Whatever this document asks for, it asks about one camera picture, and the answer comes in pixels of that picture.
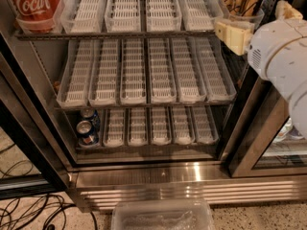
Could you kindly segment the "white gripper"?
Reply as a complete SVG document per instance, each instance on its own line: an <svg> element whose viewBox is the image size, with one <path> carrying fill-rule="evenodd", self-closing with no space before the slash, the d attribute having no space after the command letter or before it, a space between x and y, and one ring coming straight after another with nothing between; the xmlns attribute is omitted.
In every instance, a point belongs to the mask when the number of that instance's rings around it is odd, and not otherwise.
<svg viewBox="0 0 307 230"><path fill-rule="evenodd" d="M264 81L281 95L293 95L307 83L307 21L285 0L277 2L275 20L261 26L217 18L216 37L237 56L247 52L248 63Z"/></svg>

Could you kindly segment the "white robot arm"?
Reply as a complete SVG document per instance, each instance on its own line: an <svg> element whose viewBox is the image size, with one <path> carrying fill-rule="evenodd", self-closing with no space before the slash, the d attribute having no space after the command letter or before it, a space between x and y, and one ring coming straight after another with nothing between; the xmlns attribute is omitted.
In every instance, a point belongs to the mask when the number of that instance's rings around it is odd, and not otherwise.
<svg viewBox="0 0 307 230"><path fill-rule="evenodd" d="M307 20L285 0L277 2L275 19L259 28L250 22L218 18L217 38L269 81L289 104L298 132L307 138Z"/></svg>

